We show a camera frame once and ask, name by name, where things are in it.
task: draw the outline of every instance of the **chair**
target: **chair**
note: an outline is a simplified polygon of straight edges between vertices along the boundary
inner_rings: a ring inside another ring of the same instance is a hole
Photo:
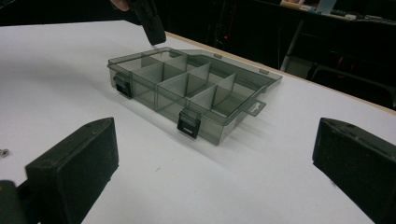
[[[307,79],[395,109],[395,55],[396,23],[347,21],[325,37]]]

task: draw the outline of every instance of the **small screw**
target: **small screw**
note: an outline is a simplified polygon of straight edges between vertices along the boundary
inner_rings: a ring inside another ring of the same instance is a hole
[[[0,149],[0,157],[4,158],[9,155],[8,149]]]

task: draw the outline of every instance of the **white table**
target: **white table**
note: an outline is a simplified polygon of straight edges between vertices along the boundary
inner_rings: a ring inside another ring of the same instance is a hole
[[[171,36],[157,47],[202,47]],[[311,157],[322,117],[396,145],[392,112],[285,75],[214,147],[110,86],[108,59],[152,49],[139,26],[1,27],[0,45],[0,148],[11,151],[0,179],[19,185],[24,165],[77,128],[115,119],[120,167],[84,223],[372,223]]]

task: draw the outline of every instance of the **plastic organizer box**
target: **plastic organizer box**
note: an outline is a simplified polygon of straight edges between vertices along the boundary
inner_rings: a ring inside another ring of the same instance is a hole
[[[128,98],[177,123],[186,135],[221,143],[282,76],[216,53],[154,49],[110,59],[111,85]]]

